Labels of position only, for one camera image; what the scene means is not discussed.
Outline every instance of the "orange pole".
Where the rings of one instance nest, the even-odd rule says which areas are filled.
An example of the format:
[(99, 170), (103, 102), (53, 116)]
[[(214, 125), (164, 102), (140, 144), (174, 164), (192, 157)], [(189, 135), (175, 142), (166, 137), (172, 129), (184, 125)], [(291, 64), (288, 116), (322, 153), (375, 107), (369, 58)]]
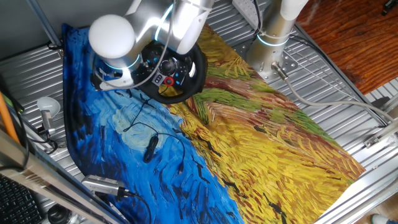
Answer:
[(4, 125), (6, 126), (8, 135), (10, 135), (10, 137), (13, 138), (13, 140), (15, 140), (16, 142), (18, 142), (18, 144), (20, 144), (18, 135), (15, 132), (14, 124), (12, 123), (10, 112), (8, 111), (7, 104), (4, 101), (4, 97), (2, 96), (1, 92), (0, 92), (0, 114), (4, 121)]

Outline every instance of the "gray cable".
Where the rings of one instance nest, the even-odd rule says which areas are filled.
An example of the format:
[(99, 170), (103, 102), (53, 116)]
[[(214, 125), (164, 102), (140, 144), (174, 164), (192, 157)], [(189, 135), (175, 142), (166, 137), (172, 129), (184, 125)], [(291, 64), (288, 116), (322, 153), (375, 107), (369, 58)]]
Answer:
[(174, 14), (175, 14), (175, 10), (174, 10), (174, 9), (175, 9), (175, 2), (176, 2), (176, 0), (173, 1), (173, 9), (172, 9), (172, 15), (171, 15), (171, 18), (170, 18), (169, 32), (168, 32), (168, 34), (167, 34), (167, 40), (166, 40), (166, 43), (165, 43), (165, 45), (164, 45), (164, 49), (163, 49), (162, 55), (160, 56), (159, 61), (157, 62), (157, 64), (156, 64), (154, 70), (152, 71), (152, 73), (151, 73), (146, 79), (144, 79), (143, 81), (139, 82), (138, 84), (135, 84), (135, 85), (132, 85), (132, 86), (121, 87), (121, 86), (112, 85), (112, 84), (110, 84), (109, 82), (105, 81), (105, 80), (94, 70), (94, 69), (95, 69), (94, 67), (93, 67), (93, 73), (94, 73), (102, 82), (104, 82), (105, 84), (107, 84), (107, 85), (109, 85), (109, 86), (111, 86), (111, 87), (113, 87), (113, 88), (120, 89), (120, 90), (128, 90), (128, 89), (131, 89), (131, 88), (139, 87), (139, 86), (141, 86), (142, 84), (144, 84), (145, 82), (147, 82), (150, 78), (152, 78), (152, 77), (155, 75), (157, 69), (159, 68), (160, 63), (162, 63), (163, 57), (164, 57), (164, 55), (166, 54), (167, 46), (169, 45), (169, 40), (170, 40), (170, 37), (171, 37), (171, 35), (172, 35), (172, 24), (173, 24), (173, 19), (174, 19)]
[(362, 102), (357, 102), (357, 101), (336, 101), (336, 102), (327, 102), (327, 103), (315, 103), (315, 102), (311, 102), (308, 101), (304, 98), (302, 98), (293, 88), (292, 84), (290, 83), (289, 79), (287, 78), (285, 80), (286, 85), (290, 88), (290, 90), (292, 91), (292, 93), (297, 97), (297, 99), (299, 99), (301, 102), (307, 104), (307, 105), (311, 105), (311, 106), (336, 106), (336, 105), (357, 105), (357, 106), (362, 106), (365, 108), (369, 108), (370, 110), (373, 110), (375, 112), (378, 112), (379, 114), (383, 115), (383, 117), (385, 117), (386, 119), (388, 119), (391, 122), (394, 122), (394, 118), (392, 118), (391, 116), (389, 116), (386, 112), (380, 110), (379, 108), (376, 108), (374, 106), (371, 106), (369, 104), (366, 103), (362, 103)]

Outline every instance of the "power strip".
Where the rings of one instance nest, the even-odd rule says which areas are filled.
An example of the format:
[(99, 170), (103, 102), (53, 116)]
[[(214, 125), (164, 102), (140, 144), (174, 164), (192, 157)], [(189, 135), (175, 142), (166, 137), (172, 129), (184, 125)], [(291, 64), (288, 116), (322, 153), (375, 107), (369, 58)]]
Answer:
[(253, 29), (257, 29), (259, 19), (257, 18), (256, 8), (252, 0), (232, 0), (232, 5), (247, 20)]

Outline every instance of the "red button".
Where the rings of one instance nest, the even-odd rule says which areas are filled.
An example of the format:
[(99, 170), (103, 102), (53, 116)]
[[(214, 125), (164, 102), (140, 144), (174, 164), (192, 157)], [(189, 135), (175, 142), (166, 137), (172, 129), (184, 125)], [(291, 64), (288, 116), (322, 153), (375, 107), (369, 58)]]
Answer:
[(164, 84), (167, 86), (172, 86), (174, 85), (174, 79), (172, 77), (166, 77), (164, 79)]

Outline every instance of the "wooden floor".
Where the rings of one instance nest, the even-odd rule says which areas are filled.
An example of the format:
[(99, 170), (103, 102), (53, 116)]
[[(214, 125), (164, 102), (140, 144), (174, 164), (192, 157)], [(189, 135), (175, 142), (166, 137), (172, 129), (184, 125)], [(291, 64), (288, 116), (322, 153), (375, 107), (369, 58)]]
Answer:
[(398, 194), (393, 195), (391, 198), (372, 209), (355, 224), (371, 224), (370, 216), (372, 214), (380, 214), (390, 220), (398, 220)]
[(310, 0), (298, 22), (367, 94), (398, 77), (398, 6), (387, 0)]

